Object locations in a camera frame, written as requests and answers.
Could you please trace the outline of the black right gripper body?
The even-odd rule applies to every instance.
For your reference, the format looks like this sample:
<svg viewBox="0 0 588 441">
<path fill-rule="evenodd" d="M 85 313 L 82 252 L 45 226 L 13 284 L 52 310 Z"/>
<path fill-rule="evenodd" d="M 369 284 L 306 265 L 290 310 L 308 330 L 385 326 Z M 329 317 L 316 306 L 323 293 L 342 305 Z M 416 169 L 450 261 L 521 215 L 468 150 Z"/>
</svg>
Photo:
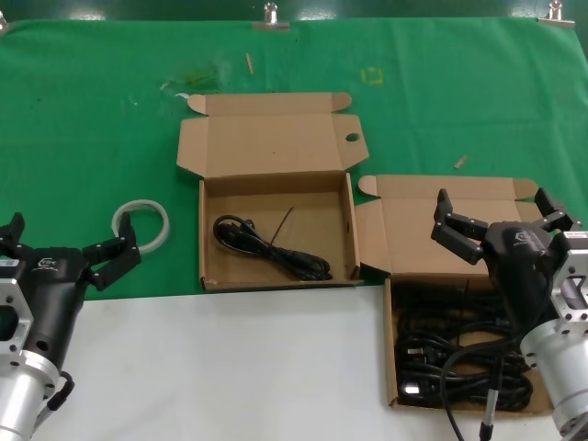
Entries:
<svg viewBox="0 0 588 441">
<path fill-rule="evenodd" d="M 518 221 L 491 224 L 481 241 L 489 279 L 519 339 L 555 317 L 550 302 L 552 281 L 545 273 L 550 242 L 548 232 Z"/>
</svg>

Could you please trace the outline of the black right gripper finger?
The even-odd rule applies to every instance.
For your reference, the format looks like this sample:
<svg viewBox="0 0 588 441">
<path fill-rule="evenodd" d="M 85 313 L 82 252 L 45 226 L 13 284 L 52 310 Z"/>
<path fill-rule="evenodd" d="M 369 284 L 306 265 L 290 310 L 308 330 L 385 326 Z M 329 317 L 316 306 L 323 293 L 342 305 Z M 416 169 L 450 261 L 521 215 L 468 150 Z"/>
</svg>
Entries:
<svg viewBox="0 0 588 441">
<path fill-rule="evenodd" d="M 552 198 L 544 187 L 537 190 L 534 201 L 541 214 L 541 218 L 533 222 L 534 226 L 545 232 L 577 232 L 582 229 L 582 222 Z"/>
<path fill-rule="evenodd" d="M 470 265 L 475 266 L 482 259 L 481 242 L 488 223 L 455 213 L 444 188 L 437 195 L 434 221 L 431 233 L 434 241 Z"/>
</svg>

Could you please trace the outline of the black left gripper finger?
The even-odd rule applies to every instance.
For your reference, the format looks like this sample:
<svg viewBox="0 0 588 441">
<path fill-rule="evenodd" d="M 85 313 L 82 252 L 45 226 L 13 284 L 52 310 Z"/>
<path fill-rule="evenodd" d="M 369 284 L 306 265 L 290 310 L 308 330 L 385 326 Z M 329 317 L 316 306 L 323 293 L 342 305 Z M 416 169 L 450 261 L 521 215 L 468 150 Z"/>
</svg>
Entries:
<svg viewBox="0 0 588 441">
<path fill-rule="evenodd" d="M 98 291 L 105 290 L 128 274 L 141 262 L 130 214 L 122 214 L 117 237 L 87 246 L 82 253 L 88 263 L 85 279 Z"/>
<path fill-rule="evenodd" d="M 18 258 L 20 238 L 25 229 L 25 220 L 20 212 L 16 212 L 11 221 L 1 227 L 0 248 L 1 256 Z"/>
</svg>

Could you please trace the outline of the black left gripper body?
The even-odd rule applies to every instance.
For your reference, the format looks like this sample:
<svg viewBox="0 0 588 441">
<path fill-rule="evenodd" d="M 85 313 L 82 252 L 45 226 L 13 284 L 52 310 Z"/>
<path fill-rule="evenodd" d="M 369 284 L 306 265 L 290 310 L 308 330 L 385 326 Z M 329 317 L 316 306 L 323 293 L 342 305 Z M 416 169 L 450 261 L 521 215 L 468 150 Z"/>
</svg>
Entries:
<svg viewBox="0 0 588 441">
<path fill-rule="evenodd" d="M 11 256 L 24 264 L 18 285 L 33 316 L 24 349 L 61 368 L 89 285 L 87 260 L 67 247 L 19 246 Z"/>
</svg>

